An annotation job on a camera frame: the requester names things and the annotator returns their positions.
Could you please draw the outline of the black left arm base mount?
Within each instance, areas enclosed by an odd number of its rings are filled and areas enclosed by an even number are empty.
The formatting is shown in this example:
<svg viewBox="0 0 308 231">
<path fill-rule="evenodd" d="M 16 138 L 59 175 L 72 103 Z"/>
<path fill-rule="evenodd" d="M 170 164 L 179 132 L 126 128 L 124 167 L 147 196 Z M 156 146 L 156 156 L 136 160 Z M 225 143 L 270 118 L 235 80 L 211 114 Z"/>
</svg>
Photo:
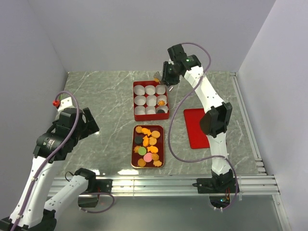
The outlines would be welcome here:
<svg viewBox="0 0 308 231">
<path fill-rule="evenodd" d="M 84 192 L 78 197 L 78 206 L 81 208 L 95 208 L 101 197 L 101 193 L 111 194 L 112 179 L 96 180 L 94 188 L 90 192 Z"/>
</svg>

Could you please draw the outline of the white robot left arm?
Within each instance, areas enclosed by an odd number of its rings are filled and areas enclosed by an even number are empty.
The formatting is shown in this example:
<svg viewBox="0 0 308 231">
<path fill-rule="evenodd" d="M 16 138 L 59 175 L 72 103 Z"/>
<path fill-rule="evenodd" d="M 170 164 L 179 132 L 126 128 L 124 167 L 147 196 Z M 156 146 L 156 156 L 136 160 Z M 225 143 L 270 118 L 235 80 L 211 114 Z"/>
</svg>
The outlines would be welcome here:
<svg viewBox="0 0 308 231">
<path fill-rule="evenodd" d="M 37 139 L 26 186 L 14 211 L 0 221 L 2 231 L 52 231 L 63 211 L 80 194 L 96 190 L 95 172 L 80 168 L 56 195 L 47 198 L 67 154 L 80 140 L 99 131 L 89 108 L 81 110 L 72 94 L 55 99 L 53 105 L 59 118 Z"/>
</svg>

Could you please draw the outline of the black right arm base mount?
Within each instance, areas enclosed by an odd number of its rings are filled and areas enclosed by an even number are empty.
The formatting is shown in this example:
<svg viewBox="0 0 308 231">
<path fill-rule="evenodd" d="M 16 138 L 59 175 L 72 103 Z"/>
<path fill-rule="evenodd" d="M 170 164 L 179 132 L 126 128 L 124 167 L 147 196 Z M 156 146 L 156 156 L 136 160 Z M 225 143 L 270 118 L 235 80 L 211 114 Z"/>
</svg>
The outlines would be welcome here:
<svg viewBox="0 0 308 231">
<path fill-rule="evenodd" d="M 192 186 L 197 188 L 198 194 L 209 194 L 212 207 L 221 211 L 231 205 L 231 194 L 237 196 L 240 192 L 235 178 L 223 181 L 215 178 L 198 178 Z"/>
</svg>

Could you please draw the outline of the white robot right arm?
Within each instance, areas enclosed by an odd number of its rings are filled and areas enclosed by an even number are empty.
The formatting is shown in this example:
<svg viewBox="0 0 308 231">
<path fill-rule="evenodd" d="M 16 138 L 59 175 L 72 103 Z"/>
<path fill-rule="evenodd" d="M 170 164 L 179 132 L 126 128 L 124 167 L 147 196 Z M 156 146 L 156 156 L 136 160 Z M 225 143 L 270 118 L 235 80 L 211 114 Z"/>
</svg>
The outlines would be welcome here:
<svg viewBox="0 0 308 231">
<path fill-rule="evenodd" d="M 233 171 L 228 160 L 226 132 L 232 113 L 232 104 L 225 102 L 206 77 L 207 67 L 203 67 L 196 55 L 187 55 L 183 44 L 168 48 L 169 60 L 164 62 L 161 83 L 167 87 L 177 85 L 184 78 L 199 98 L 204 116 L 199 125 L 206 135 L 212 159 L 212 187 L 223 192 L 233 179 Z"/>
</svg>

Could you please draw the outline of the silver slotted tongs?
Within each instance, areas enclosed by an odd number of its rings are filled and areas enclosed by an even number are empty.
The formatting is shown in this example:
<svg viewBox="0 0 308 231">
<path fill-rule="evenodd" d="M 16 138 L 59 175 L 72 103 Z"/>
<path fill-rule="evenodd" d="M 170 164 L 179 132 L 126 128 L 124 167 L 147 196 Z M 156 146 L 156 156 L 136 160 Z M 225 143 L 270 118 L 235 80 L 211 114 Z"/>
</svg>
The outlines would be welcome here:
<svg viewBox="0 0 308 231">
<path fill-rule="evenodd" d="M 163 77 L 161 76 L 161 74 L 160 74 L 160 72 L 159 71 L 157 71 L 157 72 L 155 72 L 155 74 L 154 74 L 154 81 L 155 81 L 155 78 L 159 78 L 160 79 L 160 82 L 158 82 L 160 85 L 165 85 L 165 87 L 167 88 L 167 90 L 169 91 L 169 92 L 171 92 L 172 90 L 173 90 L 173 86 L 167 86 L 166 85 L 166 83 L 164 82 L 164 80 L 163 80 Z"/>
</svg>

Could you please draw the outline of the black white sandwich cookie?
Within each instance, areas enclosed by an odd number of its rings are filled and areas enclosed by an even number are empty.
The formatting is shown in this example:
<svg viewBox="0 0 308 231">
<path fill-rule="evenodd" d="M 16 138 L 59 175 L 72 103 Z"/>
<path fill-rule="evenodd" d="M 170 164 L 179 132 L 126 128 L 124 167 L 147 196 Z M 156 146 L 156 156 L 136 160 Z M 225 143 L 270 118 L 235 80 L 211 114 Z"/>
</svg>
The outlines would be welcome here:
<svg viewBox="0 0 308 231">
<path fill-rule="evenodd" d="M 165 112 L 165 110 L 163 110 L 163 109 L 159 109 L 159 110 L 157 110 L 156 113 L 157 113 L 157 114 L 165 114 L 166 112 Z"/>
</svg>

